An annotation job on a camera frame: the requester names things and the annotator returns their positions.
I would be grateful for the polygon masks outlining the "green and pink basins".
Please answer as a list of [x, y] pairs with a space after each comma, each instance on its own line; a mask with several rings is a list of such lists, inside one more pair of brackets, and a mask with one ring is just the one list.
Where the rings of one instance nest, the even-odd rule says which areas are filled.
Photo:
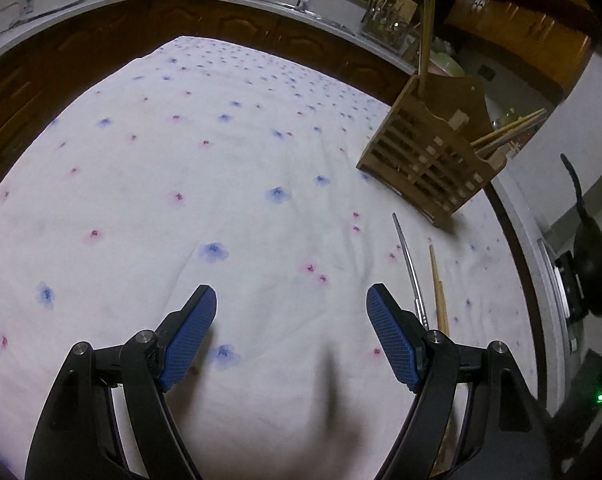
[[432, 51], [430, 53], [430, 62], [428, 72], [446, 77], [465, 77], [464, 68], [454, 61], [450, 55]]

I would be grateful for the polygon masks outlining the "wooden utensil holder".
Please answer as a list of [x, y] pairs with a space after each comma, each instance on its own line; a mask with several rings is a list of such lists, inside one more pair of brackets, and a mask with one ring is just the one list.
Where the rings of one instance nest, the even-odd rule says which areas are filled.
[[434, 226], [449, 222], [506, 166], [472, 145], [492, 132], [477, 78], [414, 75], [390, 107], [357, 169], [391, 188]]

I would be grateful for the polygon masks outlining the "dish rack with utensils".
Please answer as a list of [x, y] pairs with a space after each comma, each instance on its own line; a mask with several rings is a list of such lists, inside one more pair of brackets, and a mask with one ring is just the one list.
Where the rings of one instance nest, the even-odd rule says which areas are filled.
[[362, 35], [400, 53], [417, 9], [418, 4], [413, 0], [369, 0], [362, 20]]

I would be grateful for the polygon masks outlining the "steel kitchen sink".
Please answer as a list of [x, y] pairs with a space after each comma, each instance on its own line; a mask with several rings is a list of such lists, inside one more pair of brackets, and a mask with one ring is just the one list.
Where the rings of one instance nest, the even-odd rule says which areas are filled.
[[322, 16], [321, 14], [318, 14], [312, 10], [309, 10], [305, 4], [291, 4], [291, 3], [281, 2], [281, 1], [276, 1], [276, 0], [246, 0], [246, 1], [261, 2], [264, 4], [268, 4], [269, 6], [278, 6], [279, 8], [293, 11], [299, 15], [303, 14], [303, 15], [307, 16], [308, 18], [311, 18], [315, 22], [323, 23], [324, 25], [327, 25], [331, 28], [341, 30], [341, 32], [345, 32], [346, 34], [348, 34], [350, 36], [355, 36], [355, 32], [353, 32], [353, 30], [349, 29], [348, 26], [345, 26], [344, 24], [336, 22], [336, 21], [332, 20], [331, 18], [325, 18], [325, 16]]

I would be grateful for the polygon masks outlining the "long silver metal chopstick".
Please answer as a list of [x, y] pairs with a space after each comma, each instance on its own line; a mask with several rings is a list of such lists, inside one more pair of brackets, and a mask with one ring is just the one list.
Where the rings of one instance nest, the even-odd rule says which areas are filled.
[[414, 266], [414, 261], [411, 253], [409, 252], [401, 223], [399, 221], [399, 218], [397, 218], [397, 214], [395, 212], [392, 214], [392, 220], [395, 230], [397, 231], [397, 237], [399, 237], [401, 252], [404, 258], [408, 279], [413, 289], [416, 314], [420, 320], [421, 325], [423, 325], [423, 328], [425, 330], [429, 330], [427, 312], [425, 305], [423, 304], [423, 293], [421, 292], [418, 276]]

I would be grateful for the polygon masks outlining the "gas stove top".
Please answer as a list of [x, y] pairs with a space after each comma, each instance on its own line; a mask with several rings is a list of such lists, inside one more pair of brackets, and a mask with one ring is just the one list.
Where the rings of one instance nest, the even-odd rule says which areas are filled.
[[560, 330], [567, 344], [568, 354], [574, 356], [583, 347], [583, 320], [589, 314], [574, 270], [574, 257], [570, 250], [558, 255], [544, 238], [538, 239], [538, 246], [550, 280]]

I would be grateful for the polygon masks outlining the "wooden upper cabinets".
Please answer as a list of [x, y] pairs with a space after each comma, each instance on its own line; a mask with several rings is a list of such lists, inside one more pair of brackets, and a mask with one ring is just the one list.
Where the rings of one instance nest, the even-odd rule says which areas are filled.
[[558, 104], [593, 50], [586, 0], [456, 0], [445, 24]]

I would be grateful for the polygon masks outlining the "white floral tablecloth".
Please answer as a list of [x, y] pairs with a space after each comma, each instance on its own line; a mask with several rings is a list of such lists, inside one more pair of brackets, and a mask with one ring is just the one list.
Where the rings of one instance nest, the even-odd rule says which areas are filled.
[[123, 344], [202, 284], [207, 339], [167, 393], [208, 479], [371, 479], [413, 397], [367, 318], [383, 283], [451, 338], [505, 341], [538, 384], [526, 300], [493, 208], [441, 231], [356, 167], [388, 108], [295, 63], [179, 38], [77, 98], [0, 184], [0, 461], [22, 476], [71, 347]]

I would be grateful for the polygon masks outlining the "wooden chopstick long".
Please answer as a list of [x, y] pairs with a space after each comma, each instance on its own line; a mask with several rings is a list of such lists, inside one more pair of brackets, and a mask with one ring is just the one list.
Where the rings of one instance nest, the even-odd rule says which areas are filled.
[[[432, 244], [429, 245], [429, 256], [433, 279], [433, 291], [435, 292], [435, 315], [437, 315], [437, 327], [440, 332], [447, 335], [449, 333], [449, 319], [447, 318], [446, 303], [443, 285], [438, 269], [437, 258], [435, 258], [435, 247], [433, 247]], [[435, 466], [433, 466], [432, 474], [438, 474], [439, 472], [443, 471], [444, 459], [444, 448], [440, 448], [438, 457], [435, 460]]]

